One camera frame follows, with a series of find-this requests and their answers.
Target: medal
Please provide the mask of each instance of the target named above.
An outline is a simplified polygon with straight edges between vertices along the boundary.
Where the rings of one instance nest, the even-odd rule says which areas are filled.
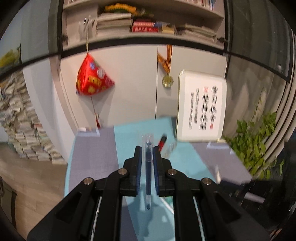
[[[163,77],[163,86],[165,88],[170,88],[174,80],[170,76],[170,61],[172,58],[173,47],[172,45],[167,44],[167,59],[164,59],[159,53],[157,54],[157,61],[162,65],[164,71],[167,73],[166,76]]]
[[[173,85],[173,83],[174,83],[174,80],[171,76],[166,75],[163,77],[163,86],[165,88],[170,88]]]

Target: blue pen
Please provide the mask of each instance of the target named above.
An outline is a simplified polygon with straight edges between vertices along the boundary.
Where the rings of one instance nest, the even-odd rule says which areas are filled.
[[[151,178],[152,178],[152,153],[153,135],[145,136],[145,163],[146,163],[146,204],[147,209],[151,208]]]

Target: bookshelf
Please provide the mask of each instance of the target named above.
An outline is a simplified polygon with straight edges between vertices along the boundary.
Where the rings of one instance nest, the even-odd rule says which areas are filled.
[[[106,5],[113,3],[125,3],[124,0],[77,0],[69,3],[64,1],[62,32],[69,37],[68,44],[63,43],[63,50],[68,50],[86,44],[85,40],[79,39],[79,22],[85,17],[96,18]],[[205,26],[214,29],[217,32],[217,38],[224,37],[224,3],[223,0],[216,0],[214,11],[202,7],[195,3],[185,2],[183,0],[129,0],[133,6],[141,6],[151,13],[158,21],[168,22],[175,25],[189,23],[196,26]],[[223,49],[224,44],[212,42],[204,39],[191,38],[188,36],[171,35],[163,33],[129,33],[123,35],[110,35],[96,37],[95,27],[93,27],[92,37],[89,42],[106,41],[108,39],[126,39],[133,37],[163,37],[166,39],[181,39],[189,42],[202,43],[218,49]]]

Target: wooden floor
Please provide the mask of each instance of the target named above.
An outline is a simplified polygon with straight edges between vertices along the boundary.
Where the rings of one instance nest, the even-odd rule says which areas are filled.
[[[17,231],[25,239],[29,231],[63,198],[67,165],[19,158],[0,144],[0,176],[16,190]]]

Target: light blue stripe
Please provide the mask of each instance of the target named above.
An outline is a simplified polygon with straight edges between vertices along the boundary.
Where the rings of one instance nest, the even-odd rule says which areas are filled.
[[[69,156],[69,160],[68,160],[68,166],[67,166],[67,171],[66,171],[66,177],[65,177],[65,190],[64,190],[64,197],[66,197],[69,193],[69,181],[70,181],[70,172],[71,172],[71,164],[72,164],[72,157],[73,157],[73,152],[74,152],[74,147],[75,147],[75,143],[76,143],[76,137],[74,139],[73,145],[72,145],[72,150],[71,150],[71,154]]]
[[[171,118],[149,120],[124,126],[114,127],[116,150],[119,167],[124,161],[133,156],[136,145],[141,145],[141,136],[152,133],[154,145],[158,144],[163,133],[168,136],[164,151],[173,142],[174,130]],[[178,143],[170,156],[172,167],[185,173],[188,177],[201,179],[209,177],[214,180],[206,165],[190,143]],[[151,209],[145,207],[145,163],[142,164],[141,186],[138,197],[126,197],[128,209],[138,240],[175,240],[174,216],[156,195],[154,175],[152,178],[152,203]]]

